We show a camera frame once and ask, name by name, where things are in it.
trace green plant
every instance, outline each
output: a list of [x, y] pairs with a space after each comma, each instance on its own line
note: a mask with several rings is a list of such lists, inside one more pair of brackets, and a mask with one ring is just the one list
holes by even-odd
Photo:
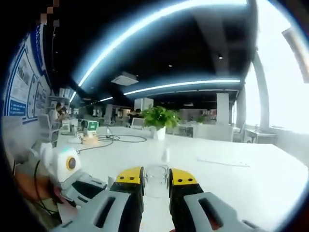
[[154, 126], [157, 130], [164, 127], [174, 128], [179, 123], [177, 113], [162, 106], [144, 110], [141, 115], [145, 118], [145, 126]]
[[204, 115], [200, 115], [198, 118], [197, 118], [197, 122], [198, 123], [203, 123], [205, 120], [205, 116]]

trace air conditioning vent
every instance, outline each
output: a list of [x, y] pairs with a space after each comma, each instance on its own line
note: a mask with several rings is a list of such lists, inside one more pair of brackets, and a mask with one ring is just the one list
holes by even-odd
[[121, 86], [130, 86], [132, 84], [135, 84], [138, 82], [138, 80], [136, 79], [135, 75], [126, 73], [126, 72], [122, 72], [121, 75], [119, 75], [118, 77], [116, 77], [115, 79], [113, 79], [111, 81], [112, 83], [121, 85]]

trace white table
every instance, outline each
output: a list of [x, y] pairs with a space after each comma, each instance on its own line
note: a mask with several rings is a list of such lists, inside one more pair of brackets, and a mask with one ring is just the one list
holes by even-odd
[[248, 136], [251, 137], [256, 144], [258, 144], [258, 140], [261, 137], [264, 137], [264, 138], [276, 138], [277, 137], [276, 134], [265, 133], [265, 132], [262, 132], [259, 130], [253, 130], [253, 129], [246, 129], [246, 132]]
[[[164, 141], [150, 139], [149, 131], [112, 127], [113, 134], [147, 137], [144, 143], [114, 142], [112, 145], [81, 153], [83, 169], [93, 177], [107, 181], [121, 171], [161, 163], [166, 147], [170, 149], [169, 166], [189, 171], [203, 190], [216, 194], [231, 205], [239, 220], [248, 220], [273, 231], [289, 215], [308, 181], [308, 169], [294, 157], [270, 144], [242, 144], [166, 135]], [[67, 144], [60, 136], [58, 146]], [[86, 145], [72, 145], [76, 149]], [[197, 161], [242, 163], [233, 167]], [[169, 199], [144, 197], [145, 209], [141, 231], [167, 232], [173, 229]]]

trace black ceiling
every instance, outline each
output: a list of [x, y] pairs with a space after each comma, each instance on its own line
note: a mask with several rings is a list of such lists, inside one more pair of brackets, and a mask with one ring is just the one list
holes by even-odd
[[[152, 94], [146, 91], [127, 98], [124, 92], [177, 82], [222, 78], [242, 80], [233, 85], [191, 85], [171, 91], [241, 89], [255, 51], [257, 18], [251, 0], [245, 6], [184, 10], [153, 22], [109, 53], [78, 88], [78, 83], [100, 53], [134, 22], [179, 2], [114, 0], [107, 4], [94, 0], [87, 3], [62, 1], [60, 26], [55, 30], [45, 28], [44, 36], [46, 44], [53, 41], [53, 52], [51, 46], [44, 48], [46, 66], [53, 73], [52, 84], [56, 88], [70, 86], [78, 90], [81, 98], [100, 100], [112, 96], [114, 100], [109, 103], [118, 105], [132, 104], [134, 98]], [[138, 75], [139, 82], [129, 87], [111, 83], [121, 72]], [[192, 99], [195, 102], [212, 102], [213, 98], [213, 94], [206, 92], [182, 95], [186, 101]], [[160, 98], [160, 102], [169, 102], [172, 97], [158, 96], [154, 99]], [[81, 98], [76, 96], [72, 103], [79, 105]], [[178, 105], [183, 100], [174, 99]]]

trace white flower pot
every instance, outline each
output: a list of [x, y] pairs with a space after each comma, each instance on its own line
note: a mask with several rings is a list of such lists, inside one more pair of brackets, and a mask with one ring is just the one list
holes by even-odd
[[156, 130], [155, 127], [151, 128], [151, 137], [156, 140], [164, 140], [166, 127]]

